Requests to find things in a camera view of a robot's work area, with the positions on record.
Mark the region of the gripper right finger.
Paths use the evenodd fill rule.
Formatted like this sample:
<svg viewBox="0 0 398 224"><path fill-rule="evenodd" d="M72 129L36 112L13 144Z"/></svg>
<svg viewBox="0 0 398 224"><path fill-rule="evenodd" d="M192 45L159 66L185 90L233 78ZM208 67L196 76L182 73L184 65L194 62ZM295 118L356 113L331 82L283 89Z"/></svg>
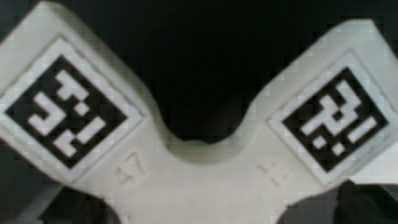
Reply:
<svg viewBox="0 0 398 224"><path fill-rule="evenodd" d="M347 181L288 206L278 224L398 224L398 185Z"/></svg>

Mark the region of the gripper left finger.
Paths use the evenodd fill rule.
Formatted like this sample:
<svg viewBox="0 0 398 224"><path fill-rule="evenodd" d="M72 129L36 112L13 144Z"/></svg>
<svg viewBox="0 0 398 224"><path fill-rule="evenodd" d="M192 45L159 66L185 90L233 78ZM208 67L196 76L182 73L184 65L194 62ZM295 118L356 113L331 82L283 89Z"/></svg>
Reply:
<svg viewBox="0 0 398 224"><path fill-rule="evenodd" d="M104 200L50 184L11 224L121 224L121 220Z"/></svg>

